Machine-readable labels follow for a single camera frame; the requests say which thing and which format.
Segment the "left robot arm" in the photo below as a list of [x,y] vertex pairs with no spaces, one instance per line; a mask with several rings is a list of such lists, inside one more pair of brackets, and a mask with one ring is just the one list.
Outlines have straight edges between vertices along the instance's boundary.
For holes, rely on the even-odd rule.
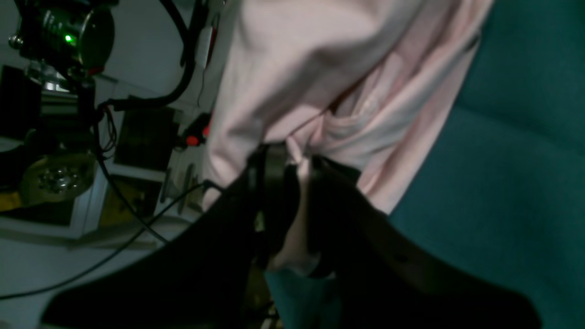
[[28,60],[17,104],[23,141],[1,152],[1,210],[73,200],[96,176],[96,81],[110,58],[117,0],[17,0],[9,46]]

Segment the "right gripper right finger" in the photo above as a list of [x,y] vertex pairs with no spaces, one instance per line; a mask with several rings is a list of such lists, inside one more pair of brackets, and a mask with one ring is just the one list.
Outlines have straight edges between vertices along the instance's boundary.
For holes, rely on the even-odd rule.
[[520,293],[457,269],[410,241],[357,189],[356,173],[314,156],[308,248],[333,272],[344,329],[540,329]]

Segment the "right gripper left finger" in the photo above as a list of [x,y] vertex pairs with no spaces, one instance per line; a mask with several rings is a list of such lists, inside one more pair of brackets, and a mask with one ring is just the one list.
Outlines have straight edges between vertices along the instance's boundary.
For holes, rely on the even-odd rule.
[[43,329],[238,328],[253,260],[282,249],[287,208],[284,144],[262,146],[207,212],[168,245],[55,296]]

